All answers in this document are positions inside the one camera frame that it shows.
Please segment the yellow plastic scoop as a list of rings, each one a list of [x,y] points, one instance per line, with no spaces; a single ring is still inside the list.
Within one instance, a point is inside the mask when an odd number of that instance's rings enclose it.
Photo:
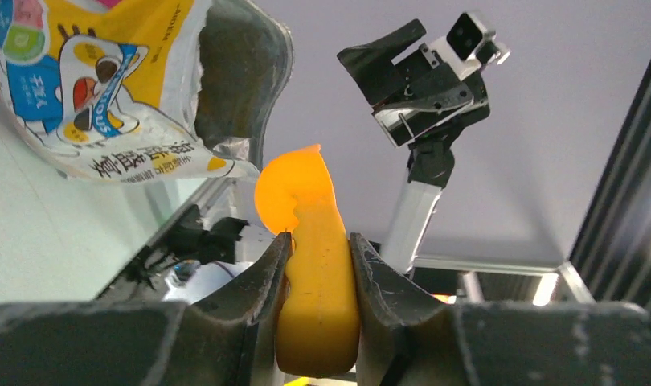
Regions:
[[[322,378],[349,371],[358,356],[360,317],[349,239],[318,144],[273,159],[256,182],[263,225],[288,232],[288,292],[276,327],[279,368]]]

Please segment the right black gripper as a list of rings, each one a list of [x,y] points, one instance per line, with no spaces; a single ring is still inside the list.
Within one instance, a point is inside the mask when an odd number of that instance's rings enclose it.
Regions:
[[[338,61],[357,84],[372,117],[391,142],[401,147],[436,131],[467,127],[490,115],[489,97],[478,60],[459,63],[449,54],[421,45],[396,65],[392,60],[426,34],[419,19],[373,42],[347,47]]]

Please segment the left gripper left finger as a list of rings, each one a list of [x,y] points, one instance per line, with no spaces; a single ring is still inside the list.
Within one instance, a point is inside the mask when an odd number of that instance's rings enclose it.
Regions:
[[[275,328],[291,236],[194,304],[0,305],[0,385],[280,385]]]

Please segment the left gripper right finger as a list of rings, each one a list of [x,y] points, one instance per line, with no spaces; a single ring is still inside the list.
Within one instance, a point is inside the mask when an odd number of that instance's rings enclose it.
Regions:
[[[651,385],[651,317],[629,303],[446,305],[354,233],[360,385]]]

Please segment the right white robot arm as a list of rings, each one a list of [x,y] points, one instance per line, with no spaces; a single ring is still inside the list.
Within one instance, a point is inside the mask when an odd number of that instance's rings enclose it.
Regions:
[[[476,11],[462,13],[447,35],[418,43],[426,30],[417,18],[370,43],[347,47],[338,61],[395,147],[407,146],[407,177],[380,249],[401,274],[418,248],[455,166],[452,144],[490,114],[482,71],[510,51]],[[416,49],[403,56],[412,44]]]

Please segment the pet food bag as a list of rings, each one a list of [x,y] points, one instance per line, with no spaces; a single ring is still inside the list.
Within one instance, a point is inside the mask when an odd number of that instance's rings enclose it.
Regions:
[[[0,101],[69,178],[255,179],[292,68],[251,1],[0,1]]]

